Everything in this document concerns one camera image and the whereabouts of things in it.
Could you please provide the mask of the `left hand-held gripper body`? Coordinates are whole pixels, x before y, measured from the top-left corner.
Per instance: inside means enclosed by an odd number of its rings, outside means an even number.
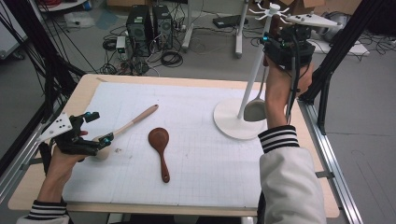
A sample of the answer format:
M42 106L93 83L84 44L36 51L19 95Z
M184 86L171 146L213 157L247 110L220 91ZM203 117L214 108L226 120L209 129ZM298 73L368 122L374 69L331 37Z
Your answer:
M82 115L68 116L62 112L40 134L38 143L51 139L64 154L96 156L99 151L98 142L81 137L81 126L86 122Z

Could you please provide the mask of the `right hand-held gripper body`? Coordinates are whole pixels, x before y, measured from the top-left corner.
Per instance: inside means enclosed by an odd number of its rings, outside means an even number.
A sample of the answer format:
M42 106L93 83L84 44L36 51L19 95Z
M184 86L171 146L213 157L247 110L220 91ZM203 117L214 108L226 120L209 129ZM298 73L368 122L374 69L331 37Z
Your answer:
M264 45L265 55L274 63L291 70L294 65L309 65L315 46L308 42L313 28L336 27L337 23L316 14L279 16L275 37Z

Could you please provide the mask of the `beige ladle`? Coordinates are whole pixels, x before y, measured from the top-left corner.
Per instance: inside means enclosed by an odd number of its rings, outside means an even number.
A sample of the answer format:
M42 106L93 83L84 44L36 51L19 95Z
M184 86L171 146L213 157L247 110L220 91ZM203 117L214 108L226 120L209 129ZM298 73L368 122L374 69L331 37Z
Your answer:
M145 111L140 113L137 117L135 117L134 119L129 121L127 124L123 125L122 127L118 128L116 131L114 131L112 133L113 137L117 138L122 133L126 132L129 128L131 128L133 125L138 123L139 121L141 121L141 120L147 118L148 116L150 116L151 114L153 114L158 108L159 108L158 105L152 105L151 107L149 107L148 109L146 109ZM97 160L105 160L108 158L110 151L111 151L111 146L104 147L99 150L99 152L97 153L95 158Z

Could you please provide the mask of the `brown wooden spoon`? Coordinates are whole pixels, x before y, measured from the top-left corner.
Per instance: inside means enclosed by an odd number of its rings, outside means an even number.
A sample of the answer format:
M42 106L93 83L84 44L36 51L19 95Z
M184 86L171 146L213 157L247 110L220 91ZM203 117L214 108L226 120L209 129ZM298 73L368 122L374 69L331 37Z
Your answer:
M148 134L149 144L157 151L160 157L162 180L164 183L168 183L170 181L170 175L164 157L164 151L167 147L168 141L169 134L164 128L155 128Z

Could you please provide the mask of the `metal ladle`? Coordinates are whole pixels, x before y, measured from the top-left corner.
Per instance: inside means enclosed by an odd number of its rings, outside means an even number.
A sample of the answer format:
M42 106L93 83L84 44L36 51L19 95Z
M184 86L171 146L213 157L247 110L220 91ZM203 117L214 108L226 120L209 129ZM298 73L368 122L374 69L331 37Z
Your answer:
M264 37L275 37L278 29L278 25L280 23L280 17L278 15L274 15L271 19L270 27L267 32L264 33ZM263 90L263 84L267 76L267 69L268 69L268 62L266 59L263 59L262 62L264 66L264 72L262 75L262 81L260 85L259 92L257 96L247 103L245 106L244 110L244 120L248 122L253 122L253 121L260 121L266 119L266 114L265 114L265 102L261 98L262 95L262 90Z

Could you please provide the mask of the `white utensil rack stand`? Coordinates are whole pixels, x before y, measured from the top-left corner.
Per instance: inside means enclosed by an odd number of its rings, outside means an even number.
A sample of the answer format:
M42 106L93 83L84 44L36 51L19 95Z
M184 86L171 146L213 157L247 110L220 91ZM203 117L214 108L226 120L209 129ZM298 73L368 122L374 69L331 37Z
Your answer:
M255 61L252 65L249 80L242 99L226 99L219 102L213 112L213 119L216 126L224 134L239 140L249 140L256 137L266 127L266 121L248 122L244 120L244 110L249 100L253 84L259 68L263 62L264 45L258 46Z

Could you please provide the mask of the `person's left hand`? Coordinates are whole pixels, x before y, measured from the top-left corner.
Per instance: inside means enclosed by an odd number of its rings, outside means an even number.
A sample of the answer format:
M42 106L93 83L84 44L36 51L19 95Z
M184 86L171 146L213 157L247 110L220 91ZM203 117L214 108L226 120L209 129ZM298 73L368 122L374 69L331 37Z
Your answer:
M52 151L46 179L52 185L63 186L71 177L74 166L84 159L84 155L64 154L55 146Z

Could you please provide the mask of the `person's right hand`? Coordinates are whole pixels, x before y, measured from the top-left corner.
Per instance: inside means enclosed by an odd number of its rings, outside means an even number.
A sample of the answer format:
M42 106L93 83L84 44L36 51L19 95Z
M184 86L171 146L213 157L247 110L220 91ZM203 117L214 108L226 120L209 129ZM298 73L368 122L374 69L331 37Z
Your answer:
M269 72L266 80L265 102L269 108L283 110L290 95L291 77L269 58L266 61L269 65ZM305 93L312 84L313 71L313 63L300 69L297 96Z

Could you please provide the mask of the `large cardboard box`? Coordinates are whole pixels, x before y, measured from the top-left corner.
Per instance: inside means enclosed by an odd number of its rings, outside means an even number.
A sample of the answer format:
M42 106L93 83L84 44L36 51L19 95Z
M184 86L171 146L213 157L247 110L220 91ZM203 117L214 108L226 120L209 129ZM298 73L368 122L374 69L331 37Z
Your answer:
M259 4L261 7L268 7L270 4L277 4L282 10L288 9L291 15L300 15L310 13L315 10L315 7L321 4L317 0L251 0L255 5Z

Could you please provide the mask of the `flat black device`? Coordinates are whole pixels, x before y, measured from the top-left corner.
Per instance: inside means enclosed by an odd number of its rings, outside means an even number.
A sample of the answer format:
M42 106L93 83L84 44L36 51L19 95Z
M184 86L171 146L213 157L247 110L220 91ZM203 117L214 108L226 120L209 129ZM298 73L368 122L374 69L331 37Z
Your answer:
M212 20L213 24L219 28L228 28L228 27L236 27L240 25L241 16L240 15L233 15L233 16L226 16L226 17L218 17Z

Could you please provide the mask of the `grey rounded appliance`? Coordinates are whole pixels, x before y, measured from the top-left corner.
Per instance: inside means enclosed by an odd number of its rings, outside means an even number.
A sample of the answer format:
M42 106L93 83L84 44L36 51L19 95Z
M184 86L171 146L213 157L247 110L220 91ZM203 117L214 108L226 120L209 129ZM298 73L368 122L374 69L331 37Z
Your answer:
M334 12L324 12L322 17L330 21L337 23L336 27L331 28L317 28L316 33L328 43L332 43L339 34L344 30L345 26L350 20L350 16L346 13L334 11Z

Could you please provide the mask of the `white-legged desk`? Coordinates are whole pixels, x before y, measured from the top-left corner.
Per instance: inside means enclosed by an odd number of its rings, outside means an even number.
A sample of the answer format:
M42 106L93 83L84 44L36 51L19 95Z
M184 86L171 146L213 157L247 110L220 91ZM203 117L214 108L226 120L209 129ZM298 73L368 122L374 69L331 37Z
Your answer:
M188 3L187 3L187 29L186 29L184 39L183 39L183 42L181 45L181 48L184 51L187 51L189 49L190 42L191 42L191 36L193 33L193 29L194 29L193 22L195 21L195 18L192 17L191 1L192 0L188 0ZM242 53L243 53L243 47L242 47L243 29L244 29L244 24L245 24L245 18L248 13L248 2L249 2L249 0L243 0L243 7L242 7L241 14L239 16L239 23L236 26L234 53L238 59L240 59L242 57Z

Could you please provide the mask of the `small white power box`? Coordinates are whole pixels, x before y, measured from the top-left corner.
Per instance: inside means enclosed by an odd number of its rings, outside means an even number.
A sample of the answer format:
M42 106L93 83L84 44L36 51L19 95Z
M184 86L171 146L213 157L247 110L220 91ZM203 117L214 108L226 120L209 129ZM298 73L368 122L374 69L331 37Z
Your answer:
M116 50L119 54L126 52L126 37L125 36L118 36L116 42Z

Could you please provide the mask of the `clear plastic bag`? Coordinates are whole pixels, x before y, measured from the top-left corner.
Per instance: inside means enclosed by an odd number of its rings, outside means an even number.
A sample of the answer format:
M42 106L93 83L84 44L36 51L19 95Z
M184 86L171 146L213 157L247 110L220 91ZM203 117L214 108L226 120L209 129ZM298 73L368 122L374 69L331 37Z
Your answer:
M89 28L94 26L93 17L86 11L64 14L66 25L71 28Z

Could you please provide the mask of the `black computer tower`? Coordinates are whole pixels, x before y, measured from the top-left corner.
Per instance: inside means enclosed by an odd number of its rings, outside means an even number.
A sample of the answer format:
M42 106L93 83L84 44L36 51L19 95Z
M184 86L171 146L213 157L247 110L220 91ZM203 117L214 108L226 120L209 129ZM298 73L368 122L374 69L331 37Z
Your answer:
M153 40L149 7L147 5L133 5L126 22L126 28L133 55L149 56L149 43Z
M167 6L158 5L152 8L154 35L159 49L173 47L172 16Z

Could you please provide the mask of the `round white table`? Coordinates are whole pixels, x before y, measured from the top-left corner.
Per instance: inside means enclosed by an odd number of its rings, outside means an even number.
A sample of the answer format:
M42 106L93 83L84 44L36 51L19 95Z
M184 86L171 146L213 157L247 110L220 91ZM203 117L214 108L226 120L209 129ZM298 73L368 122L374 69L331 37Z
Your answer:
M45 6L41 4L37 4L37 7L40 11L59 11L59 10L65 10L69 9L72 7L77 7L77 6L82 6L84 3L88 2L90 0L77 0L76 2L66 2L65 0L62 0L59 5L56 6Z

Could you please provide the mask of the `white cabinet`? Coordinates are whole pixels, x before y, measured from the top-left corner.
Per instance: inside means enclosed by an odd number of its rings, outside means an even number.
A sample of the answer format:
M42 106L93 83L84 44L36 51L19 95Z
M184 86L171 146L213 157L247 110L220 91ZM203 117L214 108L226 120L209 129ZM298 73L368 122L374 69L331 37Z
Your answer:
M0 60L7 58L23 60L25 56L21 51L20 42L26 38L26 34L4 0L0 0Z

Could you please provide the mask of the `black metal frame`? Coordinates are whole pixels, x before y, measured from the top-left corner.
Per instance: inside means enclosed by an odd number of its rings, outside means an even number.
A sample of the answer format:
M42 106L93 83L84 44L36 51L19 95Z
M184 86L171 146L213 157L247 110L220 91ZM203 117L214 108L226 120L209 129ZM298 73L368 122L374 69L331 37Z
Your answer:
M332 45L330 51L313 73L313 80L308 91L301 95L300 100L312 105L318 95L318 121L322 133L326 134L325 121L331 79L334 71L345 59L354 43L363 33L369 22L379 13L388 0L361 0L344 30Z
M7 6L39 55L36 57L31 54L29 46L24 43L16 29L0 13L0 22L25 50L36 73L45 80L43 88L45 100L41 110L43 120L47 121L55 114L54 104L57 99L61 96L69 98L76 88L78 82L72 75L83 77L85 72L61 56L37 18L29 0L0 0L0 7L2 6Z

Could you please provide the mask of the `aluminium rail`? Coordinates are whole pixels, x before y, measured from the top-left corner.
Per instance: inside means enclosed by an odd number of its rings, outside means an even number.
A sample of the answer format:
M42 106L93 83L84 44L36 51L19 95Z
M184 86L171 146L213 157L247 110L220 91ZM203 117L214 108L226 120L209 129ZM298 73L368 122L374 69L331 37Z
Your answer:
M46 123L38 123L35 126L33 131L28 134L28 138L22 142L21 151L17 153L8 168L0 176L0 204L15 188L25 172L20 169L21 165L35 158L39 146L38 137L46 126Z
M342 212L348 224L363 224L360 211L349 190L343 171L333 152L331 142L328 136L321 132L318 121L318 112L313 105L307 105L304 102L298 103L308 130L318 150L318 156L321 159L325 171L333 172L334 178L327 179L335 194L338 209Z

